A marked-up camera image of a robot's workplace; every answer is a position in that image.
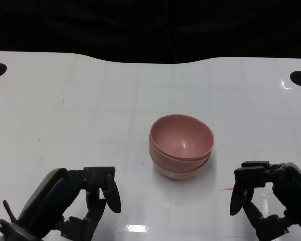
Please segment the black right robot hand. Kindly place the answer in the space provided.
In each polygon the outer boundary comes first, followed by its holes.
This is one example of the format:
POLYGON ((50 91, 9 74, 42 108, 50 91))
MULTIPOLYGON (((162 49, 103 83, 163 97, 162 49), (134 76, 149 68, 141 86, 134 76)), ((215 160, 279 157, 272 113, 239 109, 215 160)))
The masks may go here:
POLYGON ((235 184, 230 202, 230 215, 244 210, 259 240, 274 240, 301 227, 301 169, 292 162, 270 164, 268 161, 246 161, 234 171, 235 184), (286 208, 284 217, 263 217, 252 202, 255 188, 272 183, 273 194, 286 208))

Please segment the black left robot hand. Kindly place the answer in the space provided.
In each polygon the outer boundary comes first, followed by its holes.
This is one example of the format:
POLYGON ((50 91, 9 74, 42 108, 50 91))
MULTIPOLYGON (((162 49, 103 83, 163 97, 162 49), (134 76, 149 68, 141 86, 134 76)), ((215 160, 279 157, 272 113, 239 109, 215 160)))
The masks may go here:
POLYGON ((25 204, 16 223, 39 239, 58 230, 69 240, 92 240, 106 206, 121 212, 114 167, 58 168, 50 171, 25 204), (81 190, 86 192, 88 213, 84 219, 63 214, 81 190))

